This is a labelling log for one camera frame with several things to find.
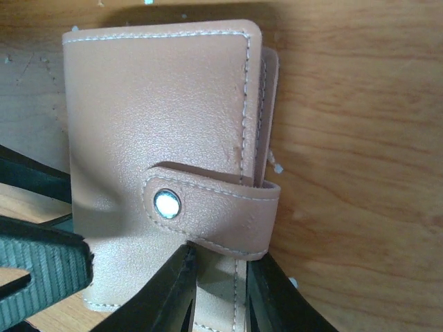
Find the wooden table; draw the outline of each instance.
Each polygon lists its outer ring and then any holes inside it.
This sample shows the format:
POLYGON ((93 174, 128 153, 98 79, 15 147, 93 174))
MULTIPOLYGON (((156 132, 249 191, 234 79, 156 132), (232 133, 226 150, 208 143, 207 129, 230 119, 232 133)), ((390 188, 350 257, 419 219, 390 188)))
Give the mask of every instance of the wooden table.
MULTIPOLYGON (((252 19, 281 56, 271 147, 284 171, 267 172, 283 189, 273 256, 342 332, 442 331, 443 3, 161 6, 178 3, 2 1, 1 144, 68 170, 60 39, 72 26, 252 19)), ((69 211, 6 186, 0 193, 9 216, 69 211)), ((82 332, 103 317, 76 295, 31 321, 82 332)))

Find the wallet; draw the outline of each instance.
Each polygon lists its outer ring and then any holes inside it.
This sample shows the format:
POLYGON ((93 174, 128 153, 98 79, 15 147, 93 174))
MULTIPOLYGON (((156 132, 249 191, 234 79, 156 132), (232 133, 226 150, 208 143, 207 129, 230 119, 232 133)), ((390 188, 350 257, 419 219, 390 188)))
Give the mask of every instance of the wallet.
POLYGON ((246 330, 246 262, 280 188, 264 180, 278 56, 247 20, 63 36, 75 232, 94 255, 91 310, 115 311, 184 243, 194 330, 246 330))

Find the card holder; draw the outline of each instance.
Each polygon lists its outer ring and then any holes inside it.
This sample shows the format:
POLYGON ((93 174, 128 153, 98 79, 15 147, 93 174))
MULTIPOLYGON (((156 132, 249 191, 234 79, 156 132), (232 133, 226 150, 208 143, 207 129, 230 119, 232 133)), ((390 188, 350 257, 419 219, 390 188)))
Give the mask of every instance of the card holder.
POLYGON ((246 261, 267 252, 280 195, 264 181, 276 53, 244 20, 81 30, 63 45, 74 227, 94 254, 84 303, 116 310, 191 241, 195 330, 244 332, 246 261))

